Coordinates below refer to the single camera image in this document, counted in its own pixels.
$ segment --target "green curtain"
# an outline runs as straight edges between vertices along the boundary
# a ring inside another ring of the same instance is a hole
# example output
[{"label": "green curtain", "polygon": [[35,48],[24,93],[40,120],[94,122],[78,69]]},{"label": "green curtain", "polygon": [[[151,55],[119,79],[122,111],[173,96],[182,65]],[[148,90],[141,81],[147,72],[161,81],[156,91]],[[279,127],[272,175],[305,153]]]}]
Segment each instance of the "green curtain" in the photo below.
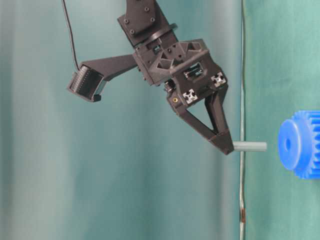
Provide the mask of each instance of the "green curtain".
[{"label": "green curtain", "polygon": [[320,1],[245,0],[246,137],[268,142],[247,153],[246,239],[318,240],[320,181],[301,180],[278,157],[280,125],[319,110]]},{"label": "green curtain", "polygon": [[[117,22],[126,1],[66,2],[79,62],[133,52]],[[240,1],[158,2],[180,41],[203,38],[227,74],[239,140]],[[238,239],[239,154],[214,149],[137,70],[99,103],[66,91],[74,67],[59,0],[0,0],[0,61],[1,239]]]}]

